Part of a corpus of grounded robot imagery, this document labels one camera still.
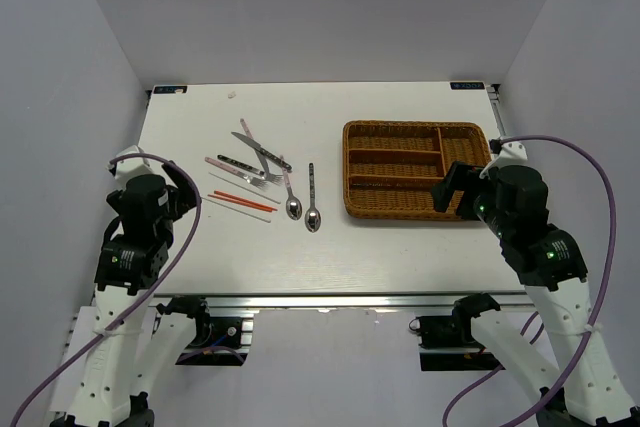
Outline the orange chopstick upper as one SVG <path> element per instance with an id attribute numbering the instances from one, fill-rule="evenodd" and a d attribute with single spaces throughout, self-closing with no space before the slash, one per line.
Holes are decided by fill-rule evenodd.
<path id="1" fill-rule="evenodd" d="M 258 202 L 254 202 L 242 197 L 238 197 L 235 195 L 231 195 L 222 191 L 215 191 L 213 194 L 209 194 L 209 197 L 216 200 L 222 200 L 226 202 L 230 202 L 236 205 L 241 205 L 249 208 L 253 208 L 256 210 L 264 211 L 264 212 L 274 212 L 276 211 L 275 207 L 271 207 L 268 205 L 264 205 Z"/>

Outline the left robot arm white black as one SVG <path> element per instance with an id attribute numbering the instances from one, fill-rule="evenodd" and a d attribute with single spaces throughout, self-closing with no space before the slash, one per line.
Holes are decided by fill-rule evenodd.
<path id="1" fill-rule="evenodd" d="M 173 226 L 199 213 L 199 192 L 172 161 L 154 173 L 130 154 L 110 166 L 120 184 L 107 197 L 116 217 L 103 237 L 94 278 L 94 340 L 82 353 L 82 378 L 55 426 L 151 426 L 151 398 L 189 346 L 205 343 L 211 321 L 203 299 L 177 296 L 160 304 L 160 323 L 144 349 L 144 318 L 158 288 L 176 266 Z"/>

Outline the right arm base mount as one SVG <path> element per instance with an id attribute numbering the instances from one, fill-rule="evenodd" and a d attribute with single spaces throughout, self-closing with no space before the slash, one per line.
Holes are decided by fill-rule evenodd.
<path id="1" fill-rule="evenodd" d="M 409 322 L 419 340 L 423 372 L 491 371 L 496 358 L 474 340 L 465 340 L 451 316 L 420 316 Z"/>

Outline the knife with pink handle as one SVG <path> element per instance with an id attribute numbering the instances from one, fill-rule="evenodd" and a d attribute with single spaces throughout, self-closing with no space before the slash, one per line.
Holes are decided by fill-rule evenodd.
<path id="1" fill-rule="evenodd" d="M 271 176 L 271 172 L 269 170 L 268 161 L 267 161 L 266 157 L 259 151 L 259 147 L 257 146 L 257 143 L 253 139 L 251 131 L 250 131 L 249 127 L 247 126 L 246 121 L 243 118 L 240 119 L 240 125 L 241 125 L 241 127 L 242 127 L 242 129 L 244 131 L 244 136 L 249 140 L 249 145 L 256 151 L 256 156 L 257 156 L 258 161 L 260 162 L 260 164 L 262 166 L 262 170 L 264 172 L 265 179 L 267 181 L 271 181 L 272 180 L 272 176 Z"/>

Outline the blue label left corner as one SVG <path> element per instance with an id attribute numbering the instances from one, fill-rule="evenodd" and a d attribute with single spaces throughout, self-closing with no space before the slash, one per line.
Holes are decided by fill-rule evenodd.
<path id="1" fill-rule="evenodd" d="M 153 88 L 153 95 L 174 95 L 187 92 L 186 85 L 157 85 Z"/>

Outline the white chopstick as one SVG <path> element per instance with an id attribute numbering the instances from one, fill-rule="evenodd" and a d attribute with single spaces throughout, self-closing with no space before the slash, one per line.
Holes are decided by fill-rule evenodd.
<path id="1" fill-rule="evenodd" d="M 275 203 L 275 204 L 277 204 L 277 205 L 280 205 L 280 204 L 282 203 L 281 201 L 279 201 L 279 200 L 277 200 L 277 199 L 274 199 L 274 198 L 272 198 L 272 197 L 269 197 L 269 196 L 267 196 L 267 195 L 265 195 L 265 194 L 263 194 L 263 193 L 259 192 L 259 191 L 258 191 L 258 190 L 256 190 L 256 189 L 249 188 L 249 187 L 245 187 L 243 184 L 239 184 L 239 183 L 233 182 L 233 181 L 231 181 L 231 180 L 229 180 L 229 179 L 226 179 L 226 178 L 224 178 L 224 177 L 221 177 L 221 176 L 219 176 L 219 175 L 217 175 L 217 174 L 214 174 L 214 173 L 212 173 L 212 172 L 208 172 L 208 174 L 209 174 L 210 176 L 212 176 L 212 177 L 215 177 L 215 178 L 217 178 L 217 179 L 219 179 L 219 180 L 221 180 L 221 181 L 223 181 L 223 182 L 227 183 L 227 184 L 233 185 L 233 186 L 235 186 L 235 187 L 237 187 L 237 188 L 239 188 L 239 189 L 241 189 L 241 190 L 244 190 L 244 191 L 249 192 L 249 193 L 251 193 L 251 194 L 253 194 L 253 195 L 255 195 L 255 196 L 258 196 L 258 197 L 260 197 L 260 198 L 262 198 L 262 199 L 264 199 L 264 200 L 268 200 L 268 201 L 273 202 L 273 203 Z"/>
<path id="2" fill-rule="evenodd" d="M 230 206 L 230 205 L 225 204 L 224 202 L 216 201 L 216 200 L 214 200 L 213 198 L 210 198 L 210 197 L 202 197 L 202 196 L 201 196 L 201 197 L 200 197 L 200 199 L 201 199 L 202 201 L 208 202 L 208 203 L 210 203 L 210 204 L 212 204 L 212 205 L 216 205 L 216 206 L 222 207 L 222 208 L 224 208 L 224 209 L 226 209 L 226 210 L 233 211 L 233 212 L 235 212 L 235 213 L 238 213 L 238 214 L 244 215 L 244 216 L 246 216 L 246 217 L 250 217 L 250 218 L 252 218 L 252 219 L 255 219 L 255 220 L 261 221 L 261 222 L 263 222 L 263 223 L 271 223 L 271 220 L 270 220 L 269 218 L 265 218 L 265 217 L 262 217 L 262 216 L 259 216 L 259 215 L 256 215 L 256 214 L 249 213 L 248 211 L 242 210 L 242 209 L 240 209 L 240 208 L 232 207 L 232 206 Z"/>

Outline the white chopstick upper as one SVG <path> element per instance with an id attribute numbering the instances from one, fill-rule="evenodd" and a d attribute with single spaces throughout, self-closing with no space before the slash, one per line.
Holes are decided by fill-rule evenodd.
<path id="1" fill-rule="evenodd" d="M 224 177 L 221 177 L 221 176 L 219 176 L 219 175 L 217 175 L 217 174 L 214 174 L 214 173 L 212 173 L 212 172 L 208 172 L 208 174 L 209 174 L 210 176 L 212 176 L 212 177 L 215 177 L 215 178 L 217 178 L 217 179 L 219 179 L 219 180 L 221 180 L 221 181 L 223 181 L 223 182 L 227 183 L 227 184 L 233 185 L 233 186 L 235 186 L 235 187 L 237 187 L 237 188 L 239 188 L 239 189 L 241 189 L 241 190 L 244 190 L 244 191 L 249 192 L 249 193 L 251 193 L 251 194 L 253 194 L 253 195 L 255 195 L 255 196 L 258 196 L 258 197 L 260 197 L 260 198 L 262 198 L 262 199 L 264 199 L 264 200 L 268 200 L 268 201 L 273 202 L 273 203 L 275 203 L 275 204 L 277 204 L 277 205 L 280 205 L 280 204 L 282 203 L 281 201 L 279 201 L 279 200 L 277 200 L 277 199 L 274 199 L 274 198 L 272 198 L 272 197 L 269 197 L 269 196 L 267 196 L 267 195 L 265 195 L 265 194 L 263 194 L 263 193 L 259 192 L 259 191 L 258 191 L 258 190 L 256 190 L 256 189 L 249 188 L 249 187 L 245 187 L 243 184 L 239 184 L 239 183 L 233 182 L 233 181 L 231 181 L 231 180 L 229 180 L 229 179 L 226 179 L 226 178 L 224 178 Z"/>

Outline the white chopstick lower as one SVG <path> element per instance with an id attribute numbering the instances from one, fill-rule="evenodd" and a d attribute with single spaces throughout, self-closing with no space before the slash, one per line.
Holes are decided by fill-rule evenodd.
<path id="1" fill-rule="evenodd" d="M 214 200 L 213 198 L 210 198 L 210 197 L 202 197 L 202 196 L 201 196 L 201 197 L 200 197 L 200 199 L 201 199 L 202 201 L 208 202 L 208 203 L 210 203 L 210 204 L 212 204 L 212 205 L 216 205 L 216 206 L 222 207 L 222 208 L 224 208 L 224 209 L 226 209 L 226 210 L 233 211 L 233 212 L 235 212 L 235 213 L 238 213 L 238 214 L 244 215 L 244 216 L 246 216 L 246 217 L 250 217 L 250 218 L 252 218 L 252 219 L 255 219 L 255 220 L 261 221 L 261 222 L 263 222 L 263 223 L 271 223 L 271 220 L 270 220 L 269 218 L 265 218 L 265 217 L 262 217 L 262 216 L 259 216 L 259 215 L 256 215 L 256 214 L 249 213 L 248 211 L 242 210 L 242 209 L 240 209 L 240 208 L 232 207 L 232 206 L 230 206 L 230 205 L 225 204 L 224 202 L 216 201 L 216 200 Z"/>

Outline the woven wicker cutlery tray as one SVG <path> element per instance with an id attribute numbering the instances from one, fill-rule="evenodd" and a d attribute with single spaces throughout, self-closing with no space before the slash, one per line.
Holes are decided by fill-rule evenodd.
<path id="1" fill-rule="evenodd" d="M 458 221 L 461 194 L 438 212 L 431 188 L 455 161 L 491 160 L 483 130 L 469 122 L 354 120 L 342 146 L 344 206 L 359 219 Z"/>

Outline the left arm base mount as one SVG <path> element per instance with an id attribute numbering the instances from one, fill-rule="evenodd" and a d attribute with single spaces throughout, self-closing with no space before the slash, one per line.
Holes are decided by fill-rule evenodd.
<path id="1" fill-rule="evenodd" d="M 155 307 L 156 325 L 160 328 L 165 318 L 174 320 L 182 315 L 195 326 L 195 336 L 176 361 L 188 366 L 242 366 L 247 353 L 242 353 L 241 317 L 215 316 L 209 311 L 204 297 L 176 296 L 168 303 Z"/>

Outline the knife with black handle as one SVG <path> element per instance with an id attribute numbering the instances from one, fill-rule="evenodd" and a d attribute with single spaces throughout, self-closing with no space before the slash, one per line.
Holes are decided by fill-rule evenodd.
<path id="1" fill-rule="evenodd" d="M 236 137 L 237 139 L 239 139 L 241 142 L 245 143 L 246 145 L 248 145 L 249 147 L 251 147 L 249 145 L 249 140 L 244 136 L 244 134 L 241 134 L 239 132 L 232 132 L 232 135 L 234 137 Z M 287 171 L 288 173 L 292 172 L 292 166 L 287 163 L 286 161 L 284 161 L 283 159 L 281 159 L 280 157 L 276 156 L 275 154 L 273 154 L 272 152 L 266 150 L 264 147 L 261 146 L 260 143 L 256 142 L 257 146 L 259 147 L 259 151 L 270 161 L 272 161 L 273 163 L 275 163 L 276 165 L 278 165 L 279 167 L 281 167 L 282 169 L 284 169 L 285 171 Z"/>

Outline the orange chopstick lower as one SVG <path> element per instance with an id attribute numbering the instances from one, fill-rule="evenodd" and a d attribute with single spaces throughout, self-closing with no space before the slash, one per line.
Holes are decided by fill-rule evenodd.
<path id="1" fill-rule="evenodd" d="M 223 202 L 228 202 L 228 203 L 232 203 L 235 205 L 240 205 L 243 207 L 248 207 L 254 210 L 258 210 L 258 211 L 262 211 L 262 212 L 275 212 L 277 209 L 273 208 L 273 207 L 269 207 L 263 204 L 259 204 L 259 203 L 255 203 L 255 202 L 251 202 L 251 201 L 246 201 L 246 200 L 241 200 L 239 198 L 236 197 L 225 197 L 225 196 L 221 196 L 221 195 L 216 195 L 216 194 L 208 194 L 207 197 L 213 198 L 214 200 L 220 200 Z"/>

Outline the aluminium rail front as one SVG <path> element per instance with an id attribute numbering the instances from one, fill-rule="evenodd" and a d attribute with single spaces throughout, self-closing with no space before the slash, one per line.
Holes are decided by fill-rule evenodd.
<path id="1" fill-rule="evenodd" d="M 231 296 L 195 294 L 212 309 L 337 309 L 337 308 L 440 308 L 468 296 L 453 294 L 341 294 L 341 295 L 253 295 Z"/>

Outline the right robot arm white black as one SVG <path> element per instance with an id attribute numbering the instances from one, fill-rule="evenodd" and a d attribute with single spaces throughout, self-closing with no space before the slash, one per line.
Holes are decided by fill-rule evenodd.
<path id="1" fill-rule="evenodd" d="M 526 418 L 541 426 L 636 426 L 639 407 L 623 387 L 593 315 L 587 268 L 575 239 L 548 220 L 548 187 L 530 167 L 480 167 L 454 162 L 432 189 L 436 210 L 462 197 L 457 215 L 482 221 L 531 299 L 555 360 L 548 362 L 513 329 L 488 294 L 456 302 L 451 321 L 461 344 L 487 348 L 533 405 Z"/>

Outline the orange chopstick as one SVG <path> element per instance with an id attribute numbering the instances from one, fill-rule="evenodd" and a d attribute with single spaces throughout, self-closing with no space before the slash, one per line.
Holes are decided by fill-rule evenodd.
<path id="1" fill-rule="evenodd" d="M 262 211 L 262 212 L 275 212 L 277 209 L 273 208 L 273 207 L 269 207 L 263 204 L 259 204 L 259 203 L 255 203 L 255 202 L 251 202 L 251 201 L 246 201 L 246 200 L 241 200 L 239 198 L 236 197 L 225 197 L 225 196 L 221 196 L 221 195 L 216 195 L 216 194 L 208 194 L 207 197 L 213 198 L 214 200 L 220 200 L 223 202 L 228 202 L 228 203 L 232 203 L 235 205 L 240 205 L 243 207 L 248 207 L 254 210 L 258 210 L 258 211 Z"/>
<path id="2" fill-rule="evenodd" d="M 230 202 L 236 205 L 241 205 L 249 208 L 253 208 L 256 210 L 264 211 L 264 212 L 274 212 L 276 211 L 275 207 L 271 207 L 268 205 L 264 205 L 258 202 L 254 202 L 242 197 L 238 197 L 235 195 L 231 195 L 222 191 L 215 191 L 213 194 L 209 194 L 209 197 L 216 200 L 222 200 L 226 202 Z"/>

